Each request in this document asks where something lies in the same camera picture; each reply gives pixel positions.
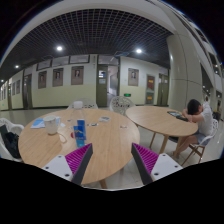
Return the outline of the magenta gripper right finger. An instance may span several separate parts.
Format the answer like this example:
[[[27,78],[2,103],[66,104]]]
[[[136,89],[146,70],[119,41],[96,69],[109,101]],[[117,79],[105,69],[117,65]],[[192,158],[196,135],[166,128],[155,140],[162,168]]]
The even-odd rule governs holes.
[[[144,185],[182,169],[168,154],[157,154],[136,143],[132,144],[131,153]]]

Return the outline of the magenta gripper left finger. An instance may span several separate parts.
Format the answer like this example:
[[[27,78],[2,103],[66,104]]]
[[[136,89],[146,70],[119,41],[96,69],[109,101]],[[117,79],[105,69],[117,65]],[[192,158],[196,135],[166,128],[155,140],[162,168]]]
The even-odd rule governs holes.
[[[92,154],[92,144],[87,144],[66,156],[57,155],[43,167],[43,170],[80,185]]]

